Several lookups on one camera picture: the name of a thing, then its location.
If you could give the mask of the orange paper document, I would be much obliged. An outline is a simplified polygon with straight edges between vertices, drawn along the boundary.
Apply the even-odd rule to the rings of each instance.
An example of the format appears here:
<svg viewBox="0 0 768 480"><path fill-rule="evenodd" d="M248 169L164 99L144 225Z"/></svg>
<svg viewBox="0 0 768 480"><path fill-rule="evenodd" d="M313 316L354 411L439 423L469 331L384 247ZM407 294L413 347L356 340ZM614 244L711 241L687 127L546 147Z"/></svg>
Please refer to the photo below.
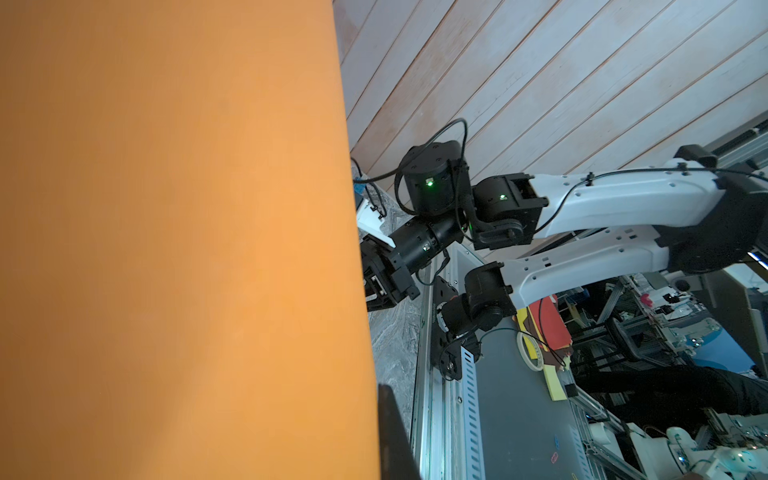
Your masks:
<svg viewBox="0 0 768 480"><path fill-rule="evenodd" d="M1 475L376 479L328 1L1 5Z"/></svg>

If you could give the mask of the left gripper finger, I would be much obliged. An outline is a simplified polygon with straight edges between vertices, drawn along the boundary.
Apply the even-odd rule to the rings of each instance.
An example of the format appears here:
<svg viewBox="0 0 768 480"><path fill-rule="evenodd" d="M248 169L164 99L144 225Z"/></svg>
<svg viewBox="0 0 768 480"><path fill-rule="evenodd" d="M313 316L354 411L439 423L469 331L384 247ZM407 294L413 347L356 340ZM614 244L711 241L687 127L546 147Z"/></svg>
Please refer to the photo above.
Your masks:
<svg viewBox="0 0 768 480"><path fill-rule="evenodd" d="M380 478L420 480L393 389L379 384L377 395Z"/></svg>

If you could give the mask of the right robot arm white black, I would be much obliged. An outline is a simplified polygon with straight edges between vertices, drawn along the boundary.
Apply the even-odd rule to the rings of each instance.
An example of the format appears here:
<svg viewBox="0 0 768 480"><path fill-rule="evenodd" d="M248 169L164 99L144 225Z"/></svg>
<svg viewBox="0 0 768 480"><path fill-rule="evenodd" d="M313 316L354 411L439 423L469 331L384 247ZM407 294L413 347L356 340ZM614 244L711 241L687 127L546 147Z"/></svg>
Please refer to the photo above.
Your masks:
<svg viewBox="0 0 768 480"><path fill-rule="evenodd" d="M456 141L410 149L395 175L409 220L361 243L366 306L392 308L419 295L420 270L455 243L476 250L527 245L556 234L591 236L469 271L459 295L439 302L454 338L487 331L554 293L611 277L709 273L741 260L767 215L767 178L742 164L720 168L696 145L655 168L579 175L496 175L472 183Z"/></svg>

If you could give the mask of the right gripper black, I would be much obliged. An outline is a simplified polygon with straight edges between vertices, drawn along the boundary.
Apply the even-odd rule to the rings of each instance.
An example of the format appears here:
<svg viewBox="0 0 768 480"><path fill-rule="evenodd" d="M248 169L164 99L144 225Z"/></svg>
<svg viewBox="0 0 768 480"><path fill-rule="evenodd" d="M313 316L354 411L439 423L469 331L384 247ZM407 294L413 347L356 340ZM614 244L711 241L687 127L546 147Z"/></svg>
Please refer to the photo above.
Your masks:
<svg viewBox="0 0 768 480"><path fill-rule="evenodd" d="M371 235L360 243L366 308L379 311L395 307L405 298L420 295L418 284L431 285L418 272L438 256L442 272L450 261L448 247L463 238L459 222L451 215L417 216L395 230L389 245Z"/></svg>

